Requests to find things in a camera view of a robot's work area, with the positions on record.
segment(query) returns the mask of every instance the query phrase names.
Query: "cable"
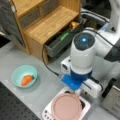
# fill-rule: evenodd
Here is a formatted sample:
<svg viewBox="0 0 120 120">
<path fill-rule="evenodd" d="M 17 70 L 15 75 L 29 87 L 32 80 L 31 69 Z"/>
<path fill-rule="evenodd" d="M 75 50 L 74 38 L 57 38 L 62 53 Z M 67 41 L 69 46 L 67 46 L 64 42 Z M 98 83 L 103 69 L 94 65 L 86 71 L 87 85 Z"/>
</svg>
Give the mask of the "cable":
<svg viewBox="0 0 120 120">
<path fill-rule="evenodd" d="M 89 13 L 89 14 L 95 15 L 95 16 L 103 19 L 105 22 L 109 23 L 109 21 L 107 21 L 105 18 L 103 18 L 103 17 L 101 17 L 101 16 L 99 16 L 99 15 L 97 15 L 97 14 L 95 14 L 95 13 L 91 13 L 91 12 L 88 12 L 88 11 L 82 11 L 81 13 Z"/>
<path fill-rule="evenodd" d="M 92 81 L 94 81 L 95 83 L 97 83 L 97 84 L 99 84 L 100 86 L 101 86 L 101 88 L 102 88 L 102 90 L 101 91 L 103 91 L 104 90 L 104 88 L 103 88 L 103 86 L 100 84 L 100 82 L 98 81 L 98 80 L 96 80 L 94 77 L 89 77 Z"/>
<path fill-rule="evenodd" d="M 54 72 L 53 70 L 51 70 L 51 69 L 47 66 L 47 64 L 45 63 L 45 60 L 44 60 L 44 53 L 43 53 L 44 48 L 45 48 L 45 45 L 44 45 L 43 48 L 42 48 L 42 60 L 43 60 L 44 65 L 46 66 L 46 68 L 47 68 L 49 71 L 51 71 L 52 73 L 54 73 L 56 76 L 58 76 L 58 77 L 60 78 L 61 75 L 58 74 L 58 73 L 56 73 L 56 72 Z"/>
<path fill-rule="evenodd" d="M 110 45 L 112 45 L 114 48 L 120 50 L 119 47 L 117 47 L 117 46 L 113 45 L 112 43 L 110 43 L 106 38 L 104 38 L 102 35 L 100 35 L 97 31 L 92 30 L 92 29 L 85 29 L 85 30 L 88 30 L 88 31 L 91 31 L 91 32 L 96 33 L 96 34 L 99 35 L 101 38 L 103 38 L 107 43 L 109 43 Z"/>
</svg>

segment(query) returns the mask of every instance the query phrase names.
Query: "red bowl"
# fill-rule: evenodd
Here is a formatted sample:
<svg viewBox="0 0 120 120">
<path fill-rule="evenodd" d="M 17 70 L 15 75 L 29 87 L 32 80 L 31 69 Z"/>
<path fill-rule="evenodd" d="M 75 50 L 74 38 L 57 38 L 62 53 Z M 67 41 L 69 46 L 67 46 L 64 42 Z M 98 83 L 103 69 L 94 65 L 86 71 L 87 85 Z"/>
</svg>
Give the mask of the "red bowl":
<svg viewBox="0 0 120 120">
<path fill-rule="evenodd" d="M 78 120 L 82 105 L 77 95 L 64 93 L 56 97 L 51 109 L 56 120 Z"/>
</svg>

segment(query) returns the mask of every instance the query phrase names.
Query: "wooden box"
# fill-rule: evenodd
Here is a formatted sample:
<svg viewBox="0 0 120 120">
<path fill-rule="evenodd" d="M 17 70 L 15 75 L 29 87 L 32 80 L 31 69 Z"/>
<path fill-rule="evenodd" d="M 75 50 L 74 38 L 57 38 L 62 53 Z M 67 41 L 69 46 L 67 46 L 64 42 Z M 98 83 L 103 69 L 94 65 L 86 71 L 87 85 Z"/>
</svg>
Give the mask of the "wooden box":
<svg viewBox="0 0 120 120">
<path fill-rule="evenodd" d="M 11 4 L 30 53 L 40 60 L 46 42 L 78 17 L 81 7 L 80 0 L 12 0 Z M 48 63 L 46 49 L 44 57 Z"/>
</svg>

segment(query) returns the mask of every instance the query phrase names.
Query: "white tabletop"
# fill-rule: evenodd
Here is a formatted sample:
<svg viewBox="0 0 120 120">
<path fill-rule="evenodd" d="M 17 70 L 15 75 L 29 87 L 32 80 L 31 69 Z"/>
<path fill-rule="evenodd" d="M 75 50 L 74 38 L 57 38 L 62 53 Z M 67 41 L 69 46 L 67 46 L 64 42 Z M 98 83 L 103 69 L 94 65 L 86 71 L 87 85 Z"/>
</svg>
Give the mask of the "white tabletop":
<svg viewBox="0 0 120 120">
<path fill-rule="evenodd" d="M 58 73 L 61 73 L 60 62 L 69 55 L 69 49 L 62 54 L 49 67 Z M 37 82 L 28 89 L 15 87 L 11 82 L 13 71 L 21 65 L 33 65 L 38 72 Z M 94 62 L 93 76 L 101 80 L 103 86 L 107 85 L 111 78 L 120 77 L 120 64 L 110 63 L 101 58 Z M 44 64 L 32 55 L 28 55 L 16 48 L 11 42 L 0 49 L 0 81 L 17 96 L 28 108 L 30 108 L 40 119 L 42 111 L 53 97 L 64 87 L 58 77 L 46 69 Z M 102 98 L 93 99 L 90 96 L 84 96 L 91 104 L 89 120 L 117 120 L 113 115 L 100 107 Z"/>
</svg>

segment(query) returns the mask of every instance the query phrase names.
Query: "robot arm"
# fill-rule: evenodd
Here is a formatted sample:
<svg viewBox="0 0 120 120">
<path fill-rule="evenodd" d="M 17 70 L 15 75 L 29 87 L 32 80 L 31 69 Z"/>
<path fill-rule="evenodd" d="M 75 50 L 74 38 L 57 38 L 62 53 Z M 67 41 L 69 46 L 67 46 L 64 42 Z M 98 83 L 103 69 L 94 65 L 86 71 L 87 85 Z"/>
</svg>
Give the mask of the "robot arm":
<svg viewBox="0 0 120 120">
<path fill-rule="evenodd" d="M 89 28 L 78 33 L 73 38 L 70 57 L 61 64 L 62 71 L 66 69 L 69 74 L 62 81 L 73 90 L 81 88 L 95 98 L 102 90 L 99 84 L 90 80 L 95 56 L 111 62 L 120 60 L 120 1 L 110 0 L 110 3 L 112 12 L 108 30 L 95 32 Z"/>
</svg>

